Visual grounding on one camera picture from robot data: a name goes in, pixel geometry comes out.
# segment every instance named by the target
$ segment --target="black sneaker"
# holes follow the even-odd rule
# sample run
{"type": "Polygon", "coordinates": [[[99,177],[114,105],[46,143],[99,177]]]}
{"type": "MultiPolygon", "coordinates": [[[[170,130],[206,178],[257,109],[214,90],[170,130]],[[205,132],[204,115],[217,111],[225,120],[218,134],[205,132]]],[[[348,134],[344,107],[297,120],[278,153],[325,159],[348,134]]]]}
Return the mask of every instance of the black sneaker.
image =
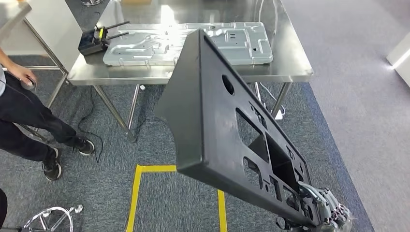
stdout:
{"type": "Polygon", "coordinates": [[[58,160],[59,151],[54,148],[55,155],[43,161],[44,175],[48,180],[57,180],[61,176],[61,165],[58,160]]]}
{"type": "Polygon", "coordinates": [[[95,151],[94,144],[90,140],[84,138],[78,138],[75,148],[77,148],[83,156],[89,156],[95,151]]]}

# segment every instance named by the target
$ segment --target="rectangular cutout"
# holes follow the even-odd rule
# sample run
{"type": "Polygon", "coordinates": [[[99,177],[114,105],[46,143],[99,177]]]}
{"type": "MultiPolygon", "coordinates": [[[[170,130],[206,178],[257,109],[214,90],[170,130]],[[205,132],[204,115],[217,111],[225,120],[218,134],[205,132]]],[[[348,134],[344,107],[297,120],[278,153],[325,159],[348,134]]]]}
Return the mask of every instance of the rectangular cutout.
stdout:
{"type": "Polygon", "coordinates": [[[292,160],[286,151],[275,142],[275,140],[266,134],[266,142],[268,145],[270,162],[272,165],[272,171],[275,176],[285,182],[296,192],[299,191],[298,183],[293,172],[292,160]]]}
{"type": "Polygon", "coordinates": [[[249,120],[238,108],[236,109],[236,123],[238,126],[239,137],[241,138],[243,144],[248,146],[265,162],[269,163],[269,155],[265,137],[259,129],[254,126],[252,121],[249,120]]]}
{"type": "Polygon", "coordinates": [[[294,154],[293,154],[292,150],[288,146],[286,146],[286,148],[288,149],[289,156],[291,157],[291,159],[294,160],[294,154]]]}
{"type": "Polygon", "coordinates": [[[296,168],[294,169],[294,171],[295,171],[295,176],[296,176],[297,181],[303,182],[303,176],[298,172],[296,168]]]}
{"type": "Polygon", "coordinates": [[[306,165],[305,165],[305,163],[300,162],[300,163],[299,163],[299,168],[300,168],[300,171],[302,172],[302,174],[305,174],[305,173],[306,173],[306,165]]]}
{"type": "Polygon", "coordinates": [[[266,125],[266,120],[265,118],[261,115],[261,113],[259,113],[258,110],[255,109],[255,107],[252,105],[252,103],[250,103],[250,108],[253,112],[255,112],[256,116],[258,117],[258,121],[262,124],[263,127],[265,127],[266,129],[268,129],[268,126],[266,125]]]}
{"type": "Polygon", "coordinates": [[[271,194],[273,196],[275,196],[276,199],[278,199],[279,201],[282,201],[282,197],[281,197],[281,193],[280,193],[280,187],[278,184],[278,181],[275,180],[273,177],[269,177],[270,178],[270,183],[271,183],[271,188],[273,189],[273,191],[271,192],[271,194]]]}
{"type": "Polygon", "coordinates": [[[283,186],[283,198],[286,202],[286,204],[290,207],[292,207],[293,209],[299,211],[299,200],[296,197],[295,194],[292,193],[292,191],[290,191],[288,188],[286,188],[285,186],[283,186]]]}
{"type": "Polygon", "coordinates": [[[262,175],[256,163],[247,157],[243,158],[243,163],[245,176],[248,181],[259,189],[262,189],[262,175]]]}

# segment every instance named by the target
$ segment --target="table leg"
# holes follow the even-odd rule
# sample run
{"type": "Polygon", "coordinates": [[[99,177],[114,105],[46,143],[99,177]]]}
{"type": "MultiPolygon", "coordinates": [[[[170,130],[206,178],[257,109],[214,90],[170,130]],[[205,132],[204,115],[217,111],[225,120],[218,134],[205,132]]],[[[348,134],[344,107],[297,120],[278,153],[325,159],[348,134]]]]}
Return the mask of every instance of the table leg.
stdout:
{"type": "Polygon", "coordinates": [[[50,59],[60,68],[61,72],[64,74],[68,74],[69,72],[65,68],[65,66],[62,64],[62,62],[57,58],[56,54],[54,54],[53,50],[47,45],[47,43],[41,38],[40,34],[36,31],[36,29],[33,27],[33,25],[25,18],[24,23],[27,25],[27,27],[31,30],[33,33],[34,37],[37,39],[37,41],[40,43],[40,45],[44,48],[45,52],[48,54],[50,59]]]}
{"type": "Polygon", "coordinates": [[[108,98],[107,94],[104,92],[104,90],[101,88],[101,86],[93,86],[93,87],[97,91],[98,95],[101,97],[102,101],[107,106],[108,110],[110,110],[111,114],[117,120],[118,124],[125,131],[125,134],[128,136],[129,141],[134,143],[136,141],[135,136],[132,134],[132,132],[128,128],[128,125],[121,118],[121,116],[119,115],[117,109],[115,108],[115,106],[113,105],[111,100],[108,98]]]}
{"type": "Polygon", "coordinates": [[[262,103],[261,93],[259,92],[259,82],[255,82],[254,84],[255,84],[256,97],[258,97],[258,100],[262,103]]]}
{"type": "Polygon", "coordinates": [[[275,106],[273,107],[273,110],[272,110],[273,118],[275,118],[276,115],[278,114],[280,110],[280,106],[282,105],[283,100],[286,97],[286,94],[289,92],[289,89],[291,89],[291,86],[292,86],[292,82],[283,83],[282,89],[280,90],[280,93],[279,93],[278,100],[276,101],[275,106]]]}
{"type": "Polygon", "coordinates": [[[135,87],[134,96],[132,98],[130,114],[128,115],[128,121],[127,121],[128,129],[131,129],[132,119],[134,118],[135,105],[137,104],[139,89],[140,89],[140,85],[137,85],[135,87]]]}
{"type": "Polygon", "coordinates": [[[36,130],[33,130],[30,127],[26,125],[22,125],[22,124],[19,124],[19,126],[24,128],[26,131],[30,132],[32,135],[36,136],[37,138],[41,139],[43,142],[48,143],[47,139],[44,136],[40,135],[36,130]]]}
{"type": "Polygon", "coordinates": [[[51,94],[50,99],[47,103],[47,108],[50,108],[53,104],[54,100],[56,99],[57,94],[60,92],[61,87],[63,86],[64,82],[66,81],[67,74],[64,74],[63,77],[60,79],[59,83],[57,84],[56,88],[54,89],[53,93],[51,94]]]}

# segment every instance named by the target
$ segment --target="floor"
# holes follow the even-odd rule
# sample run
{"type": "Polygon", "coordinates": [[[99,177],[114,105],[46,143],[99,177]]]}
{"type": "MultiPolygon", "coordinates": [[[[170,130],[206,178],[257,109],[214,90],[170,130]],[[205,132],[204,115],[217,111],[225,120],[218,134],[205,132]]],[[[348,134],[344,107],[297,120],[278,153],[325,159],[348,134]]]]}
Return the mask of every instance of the floor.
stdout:
{"type": "MultiPolygon", "coordinates": [[[[93,27],[106,4],[85,8],[78,0],[66,2],[82,29],[93,27]]],[[[403,178],[409,176],[403,169],[408,159],[399,144],[404,144],[405,119],[409,115],[404,105],[410,93],[404,82],[387,65],[383,66],[383,57],[407,33],[409,14],[404,7],[395,8],[381,1],[350,3],[284,1],[316,78],[311,86],[294,85],[284,103],[286,117],[279,124],[307,158],[313,184],[329,187],[353,210],[357,220],[352,231],[371,232],[373,226],[375,231],[405,231],[404,217],[409,206],[397,199],[406,199],[403,195],[408,186],[400,185],[397,174],[393,176],[387,168],[394,167],[403,178]],[[374,20],[377,20],[376,28],[358,26],[372,25],[374,20]],[[380,29],[390,31],[382,33],[380,29]],[[383,91],[386,87],[392,90],[383,91]],[[388,105],[391,99],[394,105],[388,105]],[[402,114],[394,116],[392,123],[388,119],[393,116],[388,113],[397,109],[402,114]],[[390,191],[384,196],[386,189],[401,191],[390,191]],[[393,217],[386,220],[386,215],[393,217]]],[[[37,93],[45,101],[61,75],[36,74],[42,80],[37,93]]],[[[280,85],[265,84],[278,94],[280,85]]],[[[84,211],[76,217],[76,231],[123,231],[136,164],[175,163],[172,135],[165,124],[153,117],[163,88],[148,86],[141,93],[132,129],[138,134],[135,144],[126,141],[115,120],[92,92],[96,106],[84,127],[103,138],[101,160],[96,163],[95,157],[82,157],[59,145],[63,149],[64,172],[57,182],[45,180],[40,164],[0,151],[0,186],[10,202],[6,225],[21,225],[47,206],[82,203],[84,211]]],[[[125,117],[133,87],[104,89],[125,117]]],[[[268,99],[264,92],[262,97],[268,99]]],[[[90,88],[66,85],[52,110],[76,128],[91,108],[90,98],[90,88]]],[[[134,231],[219,231],[217,210],[217,192],[209,186],[178,174],[143,174],[134,231]]],[[[229,195],[226,210],[229,231],[279,231],[272,214],[229,195]]]]}
{"type": "Polygon", "coordinates": [[[407,0],[288,0],[310,85],[376,231],[408,231],[410,88],[385,57],[410,31],[407,0]]]}

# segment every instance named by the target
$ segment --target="floor marking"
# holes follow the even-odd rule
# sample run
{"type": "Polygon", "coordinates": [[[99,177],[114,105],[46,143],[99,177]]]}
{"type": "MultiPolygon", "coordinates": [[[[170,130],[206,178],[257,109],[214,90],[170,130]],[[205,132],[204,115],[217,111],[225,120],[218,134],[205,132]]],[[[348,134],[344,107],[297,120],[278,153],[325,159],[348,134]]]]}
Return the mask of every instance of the floor marking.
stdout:
{"type": "Polygon", "coordinates": [[[175,165],[140,166],[143,173],[176,172],[175,165]]]}
{"type": "Polygon", "coordinates": [[[128,214],[127,229],[125,230],[126,232],[133,232],[134,230],[135,212],[137,211],[138,191],[140,189],[141,175],[142,166],[137,164],[137,168],[135,170],[134,183],[132,185],[130,214],[128,214]]]}
{"type": "Polygon", "coordinates": [[[227,232],[228,225],[226,222],[225,193],[218,189],[218,210],[219,210],[219,228],[220,232],[227,232]]]}
{"type": "MultiPolygon", "coordinates": [[[[135,213],[137,212],[138,191],[140,189],[142,173],[164,173],[164,172],[176,172],[175,165],[157,165],[157,166],[141,166],[137,165],[135,169],[134,183],[132,185],[132,196],[130,213],[128,215],[128,222],[126,232],[133,232],[135,213]]],[[[219,210],[219,225],[220,232],[227,232],[228,226],[226,222],[226,208],[225,208],[225,194],[218,190],[218,210],[219,210]]]]}

